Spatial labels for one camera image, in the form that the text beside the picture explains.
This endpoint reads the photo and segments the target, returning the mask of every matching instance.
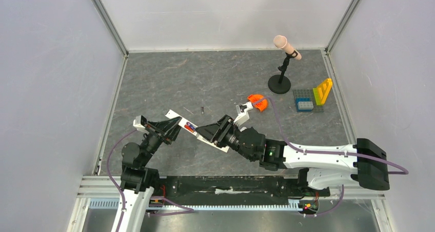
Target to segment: gray tabletop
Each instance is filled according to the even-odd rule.
[[[302,50],[302,60],[291,60],[286,75],[292,89],[311,89],[328,78],[319,50]],[[330,93],[324,112],[296,112],[291,91],[278,95],[267,87],[268,79],[279,74],[285,55],[280,50],[137,53],[128,58],[120,93],[103,155],[101,175],[107,175],[107,155],[113,144],[131,131],[137,115],[149,121],[166,120],[172,109],[196,125],[214,123],[223,115],[235,118],[236,104],[246,103],[251,94],[275,100],[284,134],[305,145],[347,144],[334,94]],[[253,126],[269,139],[281,140],[273,109],[250,112],[244,126]],[[141,142],[137,132],[115,149],[110,159],[113,175],[121,174],[121,147]],[[233,150],[224,153],[181,131],[172,145],[162,145],[147,167],[160,175],[277,175],[296,170],[272,172],[249,162]]]

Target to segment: yellow triangular piece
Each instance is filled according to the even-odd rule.
[[[329,92],[331,91],[331,88],[332,88],[332,79],[331,78],[324,80],[322,83],[320,83],[320,85],[317,86],[317,88],[315,88],[315,90],[318,93],[318,98],[319,98],[319,100],[317,100],[317,98],[316,98],[317,105],[324,105],[325,104],[326,99],[328,98]]]

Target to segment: black round base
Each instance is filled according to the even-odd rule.
[[[267,85],[272,92],[277,94],[284,94],[290,90],[291,83],[287,77],[283,77],[283,81],[281,83],[278,83],[278,81],[280,80],[280,76],[281,75],[279,74],[272,76],[269,79]]]

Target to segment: beige cylinder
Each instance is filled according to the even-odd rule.
[[[292,55],[294,57],[294,59],[296,59],[296,60],[301,60],[302,59],[302,55],[298,51],[296,51],[291,46],[291,44],[289,44],[287,42],[287,38],[285,38],[284,36],[282,36],[282,35],[275,36],[275,38],[273,38],[273,43],[275,44],[275,46],[277,48],[280,48],[283,51],[285,51],[287,54]]]

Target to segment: orange plastic part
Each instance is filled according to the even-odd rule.
[[[251,94],[251,95],[248,97],[248,100],[249,100],[251,103],[254,103],[254,102],[257,102],[258,100],[260,100],[260,99],[262,99],[262,98],[264,98],[264,96],[261,95],[261,94]],[[259,102],[258,104],[255,104],[254,107],[257,108],[257,109],[259,109],[260,112],[263,112],[263,110],[265,110],[265,109],[267,108],[267,105],[268,105],[268,104],[267,104],[267,100],[262,100],[262,101]]]

